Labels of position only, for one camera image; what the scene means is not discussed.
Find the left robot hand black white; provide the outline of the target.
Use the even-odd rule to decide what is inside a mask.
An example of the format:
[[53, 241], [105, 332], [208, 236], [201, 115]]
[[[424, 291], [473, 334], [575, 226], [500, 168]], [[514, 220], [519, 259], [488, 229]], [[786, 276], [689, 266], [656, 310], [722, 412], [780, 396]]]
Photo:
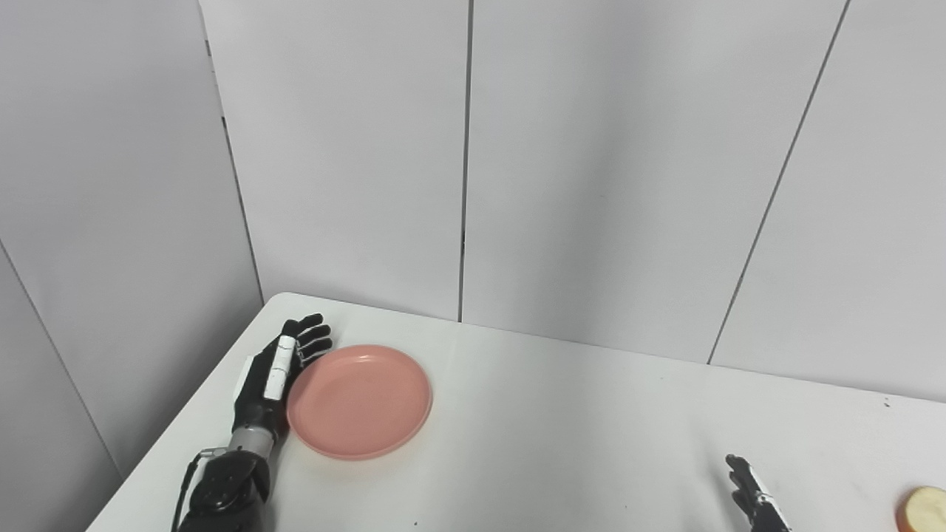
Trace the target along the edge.
[[287, 434], [287, 397], [294, 381], [333, 347], [320, 313], [287, 320], [280, 333], [251, 357], [234, 400], [232, 429], [257, 427], [278, 440]]

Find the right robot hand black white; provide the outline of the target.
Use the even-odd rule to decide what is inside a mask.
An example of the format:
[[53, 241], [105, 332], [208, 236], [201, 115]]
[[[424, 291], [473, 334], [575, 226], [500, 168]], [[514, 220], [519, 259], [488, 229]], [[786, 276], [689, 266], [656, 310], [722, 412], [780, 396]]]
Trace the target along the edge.
[[729, 466], [729, 480], [735, 485], [731, 498], [746, 515], [750, 531], [792, 531], [750, 462], [735, 454], [728, 454], [724, 462]]

